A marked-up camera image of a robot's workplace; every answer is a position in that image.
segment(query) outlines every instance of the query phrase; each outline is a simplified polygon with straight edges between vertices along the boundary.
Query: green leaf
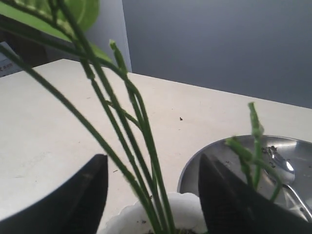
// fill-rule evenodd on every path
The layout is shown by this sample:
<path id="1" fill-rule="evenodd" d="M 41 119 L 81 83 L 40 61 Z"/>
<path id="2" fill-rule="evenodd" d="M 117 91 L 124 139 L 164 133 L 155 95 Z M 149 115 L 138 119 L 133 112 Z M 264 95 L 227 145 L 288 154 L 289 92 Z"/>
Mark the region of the green leaf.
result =
<path id="1" fill-rule="evenodd" d="M 87 30 L 98 17 L 99 0 L 65 0 L 65 3 L 68 5 L 73 16 L 77 19 L 78 25 L 83 30 Z M 49 0 L 0 0 L 0 15 L 27 24 L 32 28 L 54 37 L 70 41 L 61 31 L 53 28 L 45 21 L 23 12 L 21 9 L 16 9 L 15 6 L 35 12 L 43 18 L 53 21 Z M 57 25 L 68 34 L 72 35 L 73 32 L 61 12 L 57 12 L 57 19 Z M 95 45 L 92 45 L 92 49 L 97 57 L 111 61 L 111 59 Z"/>

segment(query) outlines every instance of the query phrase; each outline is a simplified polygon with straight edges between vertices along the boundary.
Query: spoon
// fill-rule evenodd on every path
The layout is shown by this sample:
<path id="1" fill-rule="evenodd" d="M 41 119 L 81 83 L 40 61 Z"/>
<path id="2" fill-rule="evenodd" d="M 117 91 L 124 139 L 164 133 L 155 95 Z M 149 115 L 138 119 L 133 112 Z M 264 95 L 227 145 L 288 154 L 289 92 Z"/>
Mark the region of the spoon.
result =
<path id="1" fill-rule="evenodd" d="M 275 172 L 279 175 L 279 178 L 283 184 L 284 187 L 289 188 L 293 194 L 296 196 L 298 201 L 301 203 L 302 208 L 300 208 L 300 211 L 305 215 L 306 220 L 308 222 L 312 222 L 312 213 L 307 206 L 307 204 L 300 198 L 298 193 L 295 191 L 295 189 L 291 186 L 291 184 L 294 182 L 295 179 L 295 173 L 294 168 L 292 165 L 285 160 L 282 155 L 280 155 L 277 152 L 277 148 L 274 146 L 267 147 L 266 148 L 267 157 L 264 157 L 265 161 L 267 161 L 272 168 L 275 170 Z M 273 176 L 270 174 L 269 171 L 266 170 L 268 175 L 271 179 L 273 179 Z"/>

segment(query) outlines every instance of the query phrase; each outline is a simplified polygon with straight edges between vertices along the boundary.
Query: white table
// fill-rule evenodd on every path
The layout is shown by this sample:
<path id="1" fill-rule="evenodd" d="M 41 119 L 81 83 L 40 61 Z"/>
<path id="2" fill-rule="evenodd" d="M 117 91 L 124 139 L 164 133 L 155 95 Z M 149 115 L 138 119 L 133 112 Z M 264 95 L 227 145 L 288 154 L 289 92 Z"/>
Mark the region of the white table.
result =
<path id="1" fill-rule="evenodd" d="M 85 114 L 125 161 L 126 155 L 80 64 L 62 59 L 36 70 Z M 104 70 L 123 107 L 133 113 L 123 82 Z M 182 168 L 198 150 L 222 138 L 250 133 L 250 101 L 256 103 L 266 134 L 312 141 L 311 109 L 137 74 L 129 77 L 145 101 L 168 192 L 176 191 Z M 135 134 L 147 155 L 139 131 Z M 93 137 L 25 72 L 0 78 L 0 219 L 48 195 L 96 153 L 103 150 Z M 122 174 L 113 173 L 116 169 L 110 162 L 100 228 L 136 201 Z"/>

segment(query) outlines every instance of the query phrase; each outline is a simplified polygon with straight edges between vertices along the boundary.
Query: metal bowl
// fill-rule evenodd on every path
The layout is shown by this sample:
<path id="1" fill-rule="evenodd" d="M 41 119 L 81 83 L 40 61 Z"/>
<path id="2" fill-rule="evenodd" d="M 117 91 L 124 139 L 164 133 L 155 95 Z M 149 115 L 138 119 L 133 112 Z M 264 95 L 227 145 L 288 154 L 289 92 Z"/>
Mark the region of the metal bowl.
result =
<path id="1" fill-rule="evenodd" d="M 254 138 L 251 135 L 238 136 L 237 139 L 249 150 L 254 150 Z M 218 157 L 233 173 L 246 182 L 245 176 L 240 170 L 237 155 L 224 143 L 225 139 L 214 142 L 198 151 L 188 161 L 179 179 L 177 188 L 179 193 L 198 195 L 199 159 L 203 153 L 213 154 Z M 263 136 L 262 147 L 269 146 L 278 148 L 278 152 L 294 167 L 295 181 L 292 187 L 296 189 L 301 199 L 312 209 L 312 143 L 280 136 Z M 270 198 L 273 190 L 274 183 L 263 171 L 258 192 L 264 197 Z M 300 211 L 300 203 L 289 189 L 283 188 L 275 203 L 304 218 Z"/>

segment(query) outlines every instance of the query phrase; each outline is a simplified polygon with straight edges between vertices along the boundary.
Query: blue-gray wall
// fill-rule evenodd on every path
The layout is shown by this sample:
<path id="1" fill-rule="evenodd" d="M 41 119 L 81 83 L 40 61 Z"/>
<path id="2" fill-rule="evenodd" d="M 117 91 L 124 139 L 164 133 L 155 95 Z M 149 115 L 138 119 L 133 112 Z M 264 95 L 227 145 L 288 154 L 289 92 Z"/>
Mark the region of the blue-gray wall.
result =
<path id="1" fill-rule="evenodd" d="M 134 73 L 312 108 L 312 0 L 123 0 Z"/>

